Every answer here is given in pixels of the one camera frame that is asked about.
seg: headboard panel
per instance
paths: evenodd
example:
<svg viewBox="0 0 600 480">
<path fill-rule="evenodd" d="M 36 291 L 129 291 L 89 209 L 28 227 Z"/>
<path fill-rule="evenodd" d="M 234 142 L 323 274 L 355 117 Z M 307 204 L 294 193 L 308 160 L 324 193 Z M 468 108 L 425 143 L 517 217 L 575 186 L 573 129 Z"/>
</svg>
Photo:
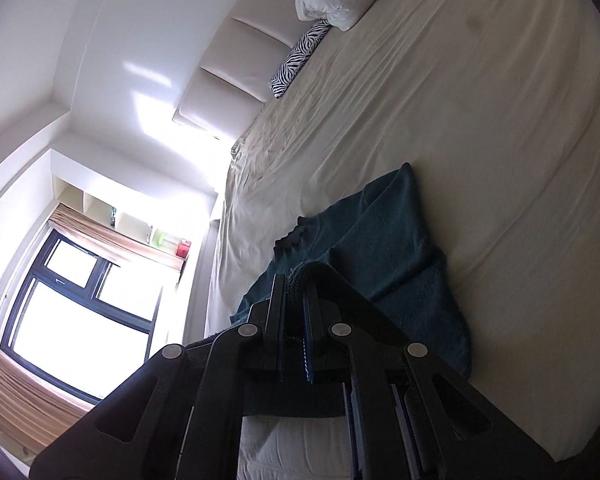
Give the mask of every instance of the headboard panel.
<svg viewBox="0 0 600 480">
<path fill-rule="evenodd" d="M 298 19 L 295 0 L 238 0 L 173 120 L 237 139 L 273 98 L 269 80 L 310 26 Z"/>
</svg>

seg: white bed sheet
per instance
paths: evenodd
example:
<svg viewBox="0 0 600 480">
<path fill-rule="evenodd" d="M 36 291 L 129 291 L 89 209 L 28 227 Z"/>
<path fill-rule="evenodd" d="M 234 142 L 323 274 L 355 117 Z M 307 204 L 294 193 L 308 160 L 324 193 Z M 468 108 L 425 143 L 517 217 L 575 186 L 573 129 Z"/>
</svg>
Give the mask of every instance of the white bed sheet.
<svg viewBox="0 0 600 480">
<path fill-rule="evenodd" d="M 590 0 L 378 0 L 351 31 L 327 35 L 234 149 L 207 333 L 228 326 L 297 216 L 410 162 L 472 331 L 471 383 L 556 460 L 582 450 L 600 423 L 600 16 Z M 245 436 L 241 471 L 346 476 L 341 429 L 248 418 L 245 435 L 270 438 Z M 322 445 L 293 460 L 283 451 L 298 434 Z"/>
</svg>

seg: red container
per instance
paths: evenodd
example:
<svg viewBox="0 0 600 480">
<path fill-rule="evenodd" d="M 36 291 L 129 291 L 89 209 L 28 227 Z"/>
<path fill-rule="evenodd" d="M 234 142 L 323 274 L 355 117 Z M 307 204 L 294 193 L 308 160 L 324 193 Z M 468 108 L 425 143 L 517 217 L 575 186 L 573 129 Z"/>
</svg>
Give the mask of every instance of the red container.
<svg viewBox="0 0 600 480">
<path fill-rule="evenodd" d="M 190 248 L 191 242 L 189 242 L 189 240 L 180 240 L 180 243 L 178 244 L 178 249 L 176 250 L 176 256 L 186 258 L 187 254 L 189 254 Z"/>
</svg>

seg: black plastic frame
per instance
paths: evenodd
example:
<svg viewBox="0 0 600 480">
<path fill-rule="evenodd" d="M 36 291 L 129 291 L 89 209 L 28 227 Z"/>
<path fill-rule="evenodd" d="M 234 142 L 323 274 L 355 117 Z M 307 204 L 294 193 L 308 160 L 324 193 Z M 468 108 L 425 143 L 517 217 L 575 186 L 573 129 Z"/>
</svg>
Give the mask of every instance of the black plastic frame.
<svg viewBox="0 0 600 480">
<path fill-rule="evenodd" d="M 47 268 L 46 264 L 56 250 L 56 247 L 58 247 L 61 242 L 65 242 L 97 258 L 96 264 L 91 271 L 91 275 L 89 276 L 86 286 L 81 287 L 76 285 L 60 274 Z M 16 361 L 20 366 L 29 372 L 36 374 L 41 379 L 53 384 L 54 386 L 57 386 L 61 390 L 64 390 L 67 393 L 78 397 L 79 399 L 85 400 L 86 402 L 90 402 L 91 404 L 97 404 L 100 402 L 101 399 L 79 390 L 78 388 L 75 388 L 64 381 L 61 381 L 60 379 L 27 361 L 24 357 L 16 353 L 16 351 L 13 349 L 13 346 L 18 337 L 20 323 L 27 311 L 33 291 L 38 283 L 44 283 L 49 288 L 52 288 L 54 291 L 62 294 L 64 297 L 84 308 L 88 308 L 89 310 L 96 312 L 107 319 L 128 326 L 129 328 L 138 330 L 138 332 L 147 334 L 148 340 L 146 351 L 144 353 L 144 360 L 147 361 L 154 336 L 154 327 L 158 313 L 158 306 L 160 305 L 160 301 L 162 299 L 162 290 L 160 290 L 160 294 L 158 295 L 152 320 L 147 320 L 136 316 L 135 314 L 131 314 L 125 310 L 100 300 L 98 295 L 102 290 L 102 285 L 107 279 L 107 275 L 109 274 L 111 267 L 114 265 L 115 264 L 109 260 L 106 260 L 105 258 L 98 256 L 92 251 L 89 251 L 69 240 L 65 236 L 61 235 L 58 231 L 52 230 L 42 245 L 40 252 L 36 255 L 36 258 L 33 261 L 33 264 L 29 269 L 24 282 L 22 283 L 22 286 L 20 287 L 18 294 L 16 295 L 16 300 L 13 303 L 13 307 L 10 311 L 9 317 L 7 318 L 4 333 L 2 334 L 0 350 L 5 352 L 5 354 L 7 354 L 11 359 Z"/>
</svg>

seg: curtain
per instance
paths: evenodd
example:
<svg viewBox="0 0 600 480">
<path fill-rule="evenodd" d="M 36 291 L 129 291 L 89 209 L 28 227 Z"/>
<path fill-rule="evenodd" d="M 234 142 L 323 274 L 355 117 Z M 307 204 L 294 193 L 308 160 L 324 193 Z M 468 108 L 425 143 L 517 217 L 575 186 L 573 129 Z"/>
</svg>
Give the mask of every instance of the curtain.
<svg viewBox="0 0 600 480">
<path fill-rule="evenodd" d="M 40 453 L 91 408 L 0 351 L 0 429 L 17 443 Z"/>
<path fill-rule="evenodd" d="M 174 254 L 163 253 L 154 247 L 128 238 L 113 229 L 97 223 L 64 204 L 58 205 L 49 223 L 64 236 L 115 264 L 138 263 L 146 259 L 180 272 L 184 260 Z"/>
</svg>

